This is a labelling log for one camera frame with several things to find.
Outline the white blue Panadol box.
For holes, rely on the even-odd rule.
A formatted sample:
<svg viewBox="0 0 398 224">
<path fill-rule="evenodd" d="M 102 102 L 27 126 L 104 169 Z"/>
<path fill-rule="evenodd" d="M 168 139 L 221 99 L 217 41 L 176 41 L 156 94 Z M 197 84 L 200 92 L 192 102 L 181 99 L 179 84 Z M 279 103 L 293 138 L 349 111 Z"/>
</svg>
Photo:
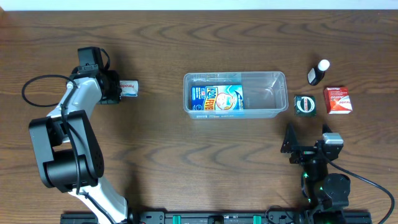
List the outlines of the white blue Panadol box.
<svg viewBox="0 0 398 224">
<path fill-rule="evenodd" d="M 120 88 L 122 97 L 136 97 L 139 91 L 139 83 L 137 80 L 121 80 Z"/>
</svg>

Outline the blue Kool Fever box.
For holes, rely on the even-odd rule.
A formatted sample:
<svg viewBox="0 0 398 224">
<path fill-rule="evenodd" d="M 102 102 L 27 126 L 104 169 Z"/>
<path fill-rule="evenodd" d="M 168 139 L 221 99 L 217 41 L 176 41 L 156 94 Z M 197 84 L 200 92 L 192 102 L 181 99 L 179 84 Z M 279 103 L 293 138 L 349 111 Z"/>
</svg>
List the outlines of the blue Kool Fever box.
<svg viewBox="0 0 398 224">
<path fill-rule="evenodd" d="M 241 85 L 206 85 L 191 88 L 192 110 L 243 110 Z"/>
</svg>

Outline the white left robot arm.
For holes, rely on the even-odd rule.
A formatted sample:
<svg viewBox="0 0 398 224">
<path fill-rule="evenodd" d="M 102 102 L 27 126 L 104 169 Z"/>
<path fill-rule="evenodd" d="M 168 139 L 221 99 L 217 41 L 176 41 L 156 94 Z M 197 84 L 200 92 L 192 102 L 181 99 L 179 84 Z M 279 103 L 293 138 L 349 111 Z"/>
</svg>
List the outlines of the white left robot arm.
<svg viewBox="0 0 398 224">
<path fill-rule="evenodd" d="M 90 123 L 97 104 L 120 100 L 114 70 L 73 72 L 66 77 L 66 92 L 53 110 L 29 123 L 39 175 L 48 188 L 81 200 L 93 217 L 63 216 L 73 223 L 132 223 L 127 199 L 104 176 L 104 159 Z"/>
</svg>

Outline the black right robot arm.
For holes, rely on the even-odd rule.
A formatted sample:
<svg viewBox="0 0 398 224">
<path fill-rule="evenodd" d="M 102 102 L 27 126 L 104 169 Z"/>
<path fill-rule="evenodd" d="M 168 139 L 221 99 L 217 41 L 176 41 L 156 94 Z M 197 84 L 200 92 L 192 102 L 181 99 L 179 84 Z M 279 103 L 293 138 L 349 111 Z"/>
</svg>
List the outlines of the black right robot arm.
<svg viewBox="0 0 398 224">
<path fill-rule="evenodd" d="M 309 206 L 294 215 L 295 223 L 346 223 L 343 209 L 349 205 L 351 181 L 347 175 L 330 173 L 328 164 L 338 158 L 343 138 L 324 124 L 322 138 L 313 146 L 299 144 L 294 127 L 287 125 L 281 153 L 302 167 L 301 188 Z"/>
</svg>

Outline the clear plastic container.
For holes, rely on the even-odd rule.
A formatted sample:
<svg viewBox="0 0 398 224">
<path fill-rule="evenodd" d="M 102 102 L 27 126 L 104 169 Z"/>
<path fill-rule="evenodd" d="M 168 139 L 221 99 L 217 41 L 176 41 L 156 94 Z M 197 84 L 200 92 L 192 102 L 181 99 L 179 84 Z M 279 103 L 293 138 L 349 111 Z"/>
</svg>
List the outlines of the clear plastic container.
<svg viewBox="0 0 398 224">
<path fill-rule="evenodd" d="M 273 118 L 289 107 L 282 72 L 188 73 L 183 108 L 192 119 Z"/>
</svg>

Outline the green Zam-Buk box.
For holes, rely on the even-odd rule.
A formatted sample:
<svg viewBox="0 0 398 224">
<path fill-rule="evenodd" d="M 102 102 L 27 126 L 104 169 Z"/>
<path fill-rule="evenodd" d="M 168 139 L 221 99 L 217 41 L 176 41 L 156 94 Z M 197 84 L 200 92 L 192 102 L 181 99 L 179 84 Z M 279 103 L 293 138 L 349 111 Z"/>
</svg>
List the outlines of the green Zam-Buk box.
<svg viewBox="0 0 398 224">
<path fill-rule="evenodd" d="M 315 97 L 296 95 L 294 97 L 294 112 L 296 116 L 315 116 L 317 114 Z"/>
</svg>

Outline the red Panadol ActiFast box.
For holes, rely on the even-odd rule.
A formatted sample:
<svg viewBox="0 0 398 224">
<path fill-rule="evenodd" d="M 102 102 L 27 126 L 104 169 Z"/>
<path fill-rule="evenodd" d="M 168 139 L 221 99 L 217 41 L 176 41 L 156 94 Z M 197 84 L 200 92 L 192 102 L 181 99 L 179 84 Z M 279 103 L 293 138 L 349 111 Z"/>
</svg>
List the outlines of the red Panadol ActiFast box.
<svg viewBox="0 0 398 224">
<path fill-rule="evenodd" d="M 353 111 L 347 87 L 326 87 L 324 89 L 328 114 L 349 114 Z"/>
</svg>

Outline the dark syrup bottle white cap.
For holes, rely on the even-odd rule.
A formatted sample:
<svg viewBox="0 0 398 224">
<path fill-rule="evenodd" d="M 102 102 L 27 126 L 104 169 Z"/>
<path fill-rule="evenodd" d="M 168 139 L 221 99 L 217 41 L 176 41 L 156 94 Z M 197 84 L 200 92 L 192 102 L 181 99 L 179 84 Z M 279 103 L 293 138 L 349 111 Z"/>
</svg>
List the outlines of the dark syrup bottle white cap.
<svg viewBox="0 0 398 224">
<path fill-rule="evenodd" d="M 325 76 L 325 72 L 329 69 L 330 62 L 327 59 L 321 60 L 317 66 L 313 67 L 308 75 L 308 83 L 312 86 L 318 85 Z"/>
</svg>

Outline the black mounting rail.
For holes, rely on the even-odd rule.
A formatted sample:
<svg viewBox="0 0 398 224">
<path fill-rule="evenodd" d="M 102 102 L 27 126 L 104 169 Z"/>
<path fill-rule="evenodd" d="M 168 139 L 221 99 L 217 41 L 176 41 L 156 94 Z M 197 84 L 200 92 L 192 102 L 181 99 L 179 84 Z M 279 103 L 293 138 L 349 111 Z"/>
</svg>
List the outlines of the black mounting rail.
<svg viewBox="0 0 398 224">
<path fill-rule="evenodd" d="M 323 212 L 312 217 L 299 212 L 269 210 L 264 213 L 164 213 L 144 212 L 126 223 L 144 224 L 266 224 L 266 223 L 360 223 L 371 224 L 368 212 Z"/>
</svg>

